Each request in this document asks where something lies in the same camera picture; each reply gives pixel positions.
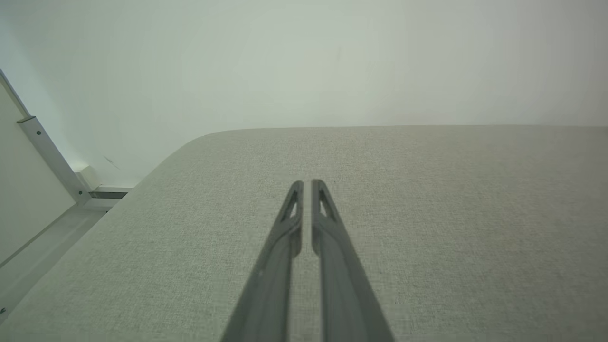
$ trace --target white block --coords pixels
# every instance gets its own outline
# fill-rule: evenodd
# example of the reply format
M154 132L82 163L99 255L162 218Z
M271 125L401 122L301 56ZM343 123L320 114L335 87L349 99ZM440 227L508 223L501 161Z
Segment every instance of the white block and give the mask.
M74 170L74 173L76 173L76 177L78 177L78 180L80 180L87 191L93 191L93 189L101 185L101 182L97 180L97 176L95 176L95 172L91 166L87 165L84 168L79 169L80 170Z

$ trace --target white panel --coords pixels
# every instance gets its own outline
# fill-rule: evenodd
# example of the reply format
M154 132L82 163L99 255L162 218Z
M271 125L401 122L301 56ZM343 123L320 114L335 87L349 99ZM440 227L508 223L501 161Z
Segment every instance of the white panel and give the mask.
M23 133L10 90L0 86L0 263L75 204Z

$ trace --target fabric surface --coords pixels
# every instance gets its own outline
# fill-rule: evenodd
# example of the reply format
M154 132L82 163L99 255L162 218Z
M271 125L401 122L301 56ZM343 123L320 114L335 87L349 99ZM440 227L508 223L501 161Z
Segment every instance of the fabric surface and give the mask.
M398 341L608 340L608 128L241 130L191 141L105 215L0 340L218 341L305 181L291 341L320 336L324 180Z

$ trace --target gray fabric surface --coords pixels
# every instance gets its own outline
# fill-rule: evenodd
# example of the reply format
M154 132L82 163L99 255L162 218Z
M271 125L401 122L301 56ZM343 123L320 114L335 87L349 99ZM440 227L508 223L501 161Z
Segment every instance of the gray fabric surface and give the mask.
M217 341L305 183L291 341L319 340L310 180L399 341L608 340L608 129L360 127L196 139L105 215L0 338Z

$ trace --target textured gray surface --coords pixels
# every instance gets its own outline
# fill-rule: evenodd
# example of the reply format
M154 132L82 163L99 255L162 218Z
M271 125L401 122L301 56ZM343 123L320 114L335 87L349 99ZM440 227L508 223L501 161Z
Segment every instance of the textured gray surface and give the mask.
M289 185L304 180L290 334L318 340L313 178L397 340L608 339L608 129L526 126L196 139L68 251L0 337L217 341Z

